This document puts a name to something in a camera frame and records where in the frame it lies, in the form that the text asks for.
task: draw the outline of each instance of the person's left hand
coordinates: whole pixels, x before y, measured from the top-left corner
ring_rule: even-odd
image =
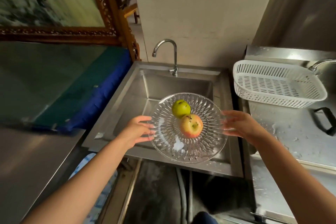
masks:
[[[155,131],[150,130],[150,128],[153,128],[153,125],[141,122],[151,119],[151,116],[143,115],[134,117],[127,123],[126,127],[120,132],[117,138],[126,143],[128,149],[132,148],[136,143],[153,140],[154,137],[152,134],[154,134]]]

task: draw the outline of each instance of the clear glass bowl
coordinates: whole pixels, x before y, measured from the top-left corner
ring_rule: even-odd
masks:
[[[173,103],[184,99],[203,122],[199,136],[188,138],[180,130],[180,119],[171,111]],[[208,98],[193,93],[178,93],[162,99],[152,112],[156,131],[152,143],[165,157],[181,163],[200,163],[213,158],[225,146],[227,136],[222,134],[221,110]]]

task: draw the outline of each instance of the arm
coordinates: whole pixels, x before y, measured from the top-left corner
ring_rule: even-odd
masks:
[[[299,224],[336,223],[336,197],[320,184],[249,114],[223,111],[230,116],[223,133],[245,138],[259,151]]]
[[[92,158],[76,175],[48,197],[23,220],[23,224],[81,224],[99,194],[115,172],[128,149],[135,143],[149,141],[153,136],[148,116],[138,116]]]

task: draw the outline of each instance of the hand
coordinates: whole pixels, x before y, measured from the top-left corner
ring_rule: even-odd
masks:
[[[223,121],[223,134],[225,135],[245,138],[254,146],[258,144],[259,139],[270,136],[266,129],[248,113],[232,110],[222,111],[222,114],[229,116]]]
[[[131,119],[126,127],[120,132],[116,139],[120,139],[126,143],[128,149],[132,148],[136,143],[153,140],[152,134],[155,131],[150,130],[153,128],[152,124],[143,123],[141,121],[151,120],[150,116],[136,116]]]

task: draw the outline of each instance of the red apple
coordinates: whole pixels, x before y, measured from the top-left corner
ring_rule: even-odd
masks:
[[[187,137],[197,137],[203,129],[203,121],[198,115],[187,114],[181,119],[180,129]]]

